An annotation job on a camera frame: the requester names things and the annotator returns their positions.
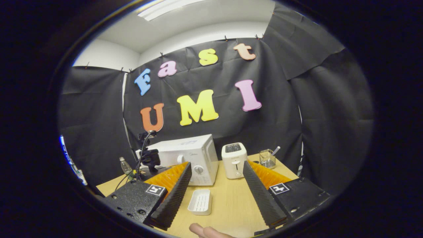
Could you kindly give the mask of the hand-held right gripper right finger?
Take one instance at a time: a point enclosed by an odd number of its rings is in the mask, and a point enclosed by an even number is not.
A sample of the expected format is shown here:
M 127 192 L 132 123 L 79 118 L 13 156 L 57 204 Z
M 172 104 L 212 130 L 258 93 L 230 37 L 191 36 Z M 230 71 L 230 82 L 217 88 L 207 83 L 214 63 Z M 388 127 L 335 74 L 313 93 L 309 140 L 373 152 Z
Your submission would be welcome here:
M 299 220 L 330 197 L 307 178 L 290 179 L 249 160 L 244 163 L 243 174 L 270 228 Z

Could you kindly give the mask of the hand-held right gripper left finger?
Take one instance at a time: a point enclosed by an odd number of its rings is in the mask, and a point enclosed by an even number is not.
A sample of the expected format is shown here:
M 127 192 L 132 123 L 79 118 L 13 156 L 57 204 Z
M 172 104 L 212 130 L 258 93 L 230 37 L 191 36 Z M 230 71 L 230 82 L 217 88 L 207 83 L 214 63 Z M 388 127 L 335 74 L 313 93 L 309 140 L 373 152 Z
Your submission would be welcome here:
M 167 230 L 192 176 L 190 162 L 171 167 L 146 181 L 133 180 L 106 196 L 106 204 L 137 223 Z

